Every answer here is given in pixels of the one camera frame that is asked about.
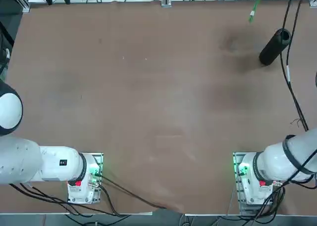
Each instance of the metal mounting plate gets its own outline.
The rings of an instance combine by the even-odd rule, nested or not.
[[[99,165],[99,172],[98,174],[102,175],[103,174],[103,167],[104,167],[104,154],[103,153],[84,153],[84,154],[90,154],[92,155],[97,164]],[[96,184],[101,184],[102,182],[102,177],[96,177],[95,178],[97,180]],[[96,188],[94,195],[93,195],[93,201],[92,203],[99,203],[100,202],[100,198],[101,198],[101,189],[100,188]]]
[[[247,152],[233,152],[233,166],[234,166],[234,175],[236,178],[236,187],[237,187],[237,196],[239,202],[240,215],[255,215],[257,211],[261,208],[261,205],[248,205],[246,203],[246,199],[243,193],[243,186],[241,183],[240,175],[238,172],[238,168],[240,163],[243,160],[243,157],[247,154]]]

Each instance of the brown table surface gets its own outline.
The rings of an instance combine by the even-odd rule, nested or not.
[[[72,4],[24,14],[8,83],[24,103],[15,135],[105,154],[104,174],[136,194],[193,214],[226,214],[232,152],[262,151],[303,132],[280,63],[259,52],[285,1]],[[291,30],[296,3],[287,28]],[[308,125],[317,124],[317,11],[302,5],[290,69]],[[66,198],[62,182],[37,183]],[[65,212],[1,186],[0,212]],[[154,210],[109,188],[119,212]],[[317,193],[287,186],[279,213],[317,215]],[[94,205],[109,211],[106,198]],[[236,195],[231,214],[239,213]]]

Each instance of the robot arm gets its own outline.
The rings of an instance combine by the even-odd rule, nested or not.
[[[261,205],[272,193],[273,181],[304,181],[317,172],[317,155],[301,165],[317,149],[317,128],[301,135],[289,135],[284,141],[266,147],[263,152],[247,153],[237,172],[248,205]]]
[[[64,146],[39,146],[30,140],[5,136],[18,127],[22,115],[19,95],[0,80],[0,184],[67,181],[68,200],[72,203],[99,202],[101,178],[95,174],[101,174],[102,154],[78,153]]]

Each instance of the floor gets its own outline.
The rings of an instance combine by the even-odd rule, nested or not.
[[[10,35],[15,38],[18,26],[21,19],[21,9],[12,0],[0,0],[0,20],[7,28]],[[176,226],[184,224],[184,217],[180,222],[181,214],[169,210],[157,210],[153,212],[152,216],[131,216],[119,223],[117,226],[124,225],[152,225],[152,226]],[[110,224],[117,219],[108,215],[94,215],[91,218],[74,217],[80,223],[86,222],[101,222]],[[237,217],[228,217],[229,219],[237,219]],[[211,226],[216,220],[216,217],[190,217],[191,226]],[[274,226],[296,226],[296,225],[316,225],[316,217],[287,217],[278,216],[275,220],[268,224]],[[241,226],[242,221],[225,221],[220,220],[219,226]],[[75,226],[77,223],[71,221],[64,215],[0,215],[1,226]]]

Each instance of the black cylinder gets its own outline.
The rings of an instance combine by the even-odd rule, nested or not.
[[[260,62],[265,66],[270,65],[277,58],[277,56],[289,45],[290,41],[291,34],[288,30],[277,30],[271,40],[260,53]]]

